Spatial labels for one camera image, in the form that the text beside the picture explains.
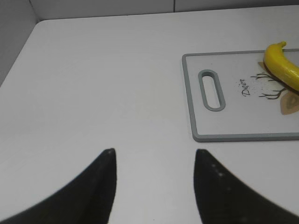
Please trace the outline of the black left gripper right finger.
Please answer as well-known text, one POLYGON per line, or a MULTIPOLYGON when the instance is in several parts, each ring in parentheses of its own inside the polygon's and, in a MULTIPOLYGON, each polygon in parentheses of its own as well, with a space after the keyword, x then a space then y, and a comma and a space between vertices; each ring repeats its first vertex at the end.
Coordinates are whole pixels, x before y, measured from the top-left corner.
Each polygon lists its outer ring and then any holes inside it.
POLYGON ((299 217, 255 192, 212 154, 198 149, 193 185, 204 224, 297 224, 299 217))

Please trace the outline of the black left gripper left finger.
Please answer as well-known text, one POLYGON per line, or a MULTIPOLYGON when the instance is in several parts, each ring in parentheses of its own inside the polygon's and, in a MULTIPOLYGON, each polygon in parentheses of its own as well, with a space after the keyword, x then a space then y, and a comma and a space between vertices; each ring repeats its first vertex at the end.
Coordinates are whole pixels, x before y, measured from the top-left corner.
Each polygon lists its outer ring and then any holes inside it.
POLYGON ((104 150, 76 178, 3 224, 107 224, 117 183, 115 149, 104 150))

